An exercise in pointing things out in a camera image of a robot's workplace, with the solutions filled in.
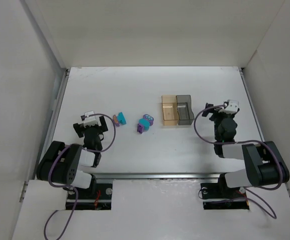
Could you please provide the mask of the teal lego brick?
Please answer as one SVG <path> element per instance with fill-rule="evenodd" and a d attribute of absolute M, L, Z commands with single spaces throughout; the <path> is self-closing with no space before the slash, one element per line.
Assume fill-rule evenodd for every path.
<path fill-rule="evenodd" d="M 117 120 L 118 120 L 120 125 L 125 125 L 126 124 L 126 119 L 125 119 L 125 117 L 124 117 L 122 112 L 118 113 Z"/>

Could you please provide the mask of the purple small lego brick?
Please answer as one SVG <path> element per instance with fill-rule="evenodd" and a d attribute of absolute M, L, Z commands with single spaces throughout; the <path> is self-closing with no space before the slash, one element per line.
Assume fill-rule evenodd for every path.
<path fill-rule="evenodd" d="M 142 124 L 137 124 L 137 132 L 142 134 L 144 132 L 144 126 Z"/>

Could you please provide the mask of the teal round lego piece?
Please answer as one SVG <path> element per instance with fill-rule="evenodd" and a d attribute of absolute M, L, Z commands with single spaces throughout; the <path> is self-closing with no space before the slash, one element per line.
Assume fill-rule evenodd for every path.
<path fill-rule="evenodd" d="M 143 131 L 147 131 L 150 128 L 150 122 L 144 118 L 139 119 L 138 125 L 143 127 Z"/>

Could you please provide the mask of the purple flower lego tile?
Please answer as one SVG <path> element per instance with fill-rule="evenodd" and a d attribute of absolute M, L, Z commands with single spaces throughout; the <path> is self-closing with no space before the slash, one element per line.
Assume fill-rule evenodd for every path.
<path fill-rule="evenodd" d="M 149 122 L 150 126 L 152 126 L 154 123 L 154 118 L 151 115 L 144 114 L 143 119 L 147 120 Z"/>

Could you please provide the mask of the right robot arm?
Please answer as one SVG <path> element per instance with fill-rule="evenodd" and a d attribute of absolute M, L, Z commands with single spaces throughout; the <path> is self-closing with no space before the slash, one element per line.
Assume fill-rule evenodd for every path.
<path fill-rule="evenodd" d="M 279 188 L 290 179 L 289 170 L 273 141 L 235 141 L 239 112 L 238 102 L 227 100 L 222 105 L 207 103 L 199 115 L 208 117 L 214 125 L 212 142 L 215 154 L 224 159 L 244 162 L 244 169 L 222 173 L 218 178 L 218 188 L 226 194 L 241 187 L 257 187 L 269 190 Z"/>

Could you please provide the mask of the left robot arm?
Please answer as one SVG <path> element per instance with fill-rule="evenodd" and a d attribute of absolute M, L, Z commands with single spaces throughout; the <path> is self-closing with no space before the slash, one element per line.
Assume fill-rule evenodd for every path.
<path fill-rule="evenodd" d="M 76 187 L 87 191 L 95 191 L 96 178 L 81 167 L 96 168 L 104 151 L 102 140 L 108 131 L 105 116 L 93 111 L 81 117 L 82 123 L 73 124 L 83 144 L 65 145 L 61 141 L 53 141 L 40 161 L 36 177 L 41 181 L 50 181 L 64 188 Z"/>

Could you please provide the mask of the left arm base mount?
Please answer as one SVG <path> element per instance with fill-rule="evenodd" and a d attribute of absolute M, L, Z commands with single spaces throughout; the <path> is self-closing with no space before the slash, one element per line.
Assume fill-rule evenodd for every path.
<path fill-rule="evenodd" d="M 107 211 L 112 208 L 113 183 L 96 183 L 92 190 L 78 188 L 75 210 Z"/>

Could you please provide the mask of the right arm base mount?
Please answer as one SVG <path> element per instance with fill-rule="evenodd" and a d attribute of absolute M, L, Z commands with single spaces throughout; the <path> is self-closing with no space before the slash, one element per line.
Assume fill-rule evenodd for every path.
<path fill-rule="evenodd" d="M 204 210 L 249 210 L 244 189 L 221 187 L 219 183 L 200 184 L 198 196 Z"/>

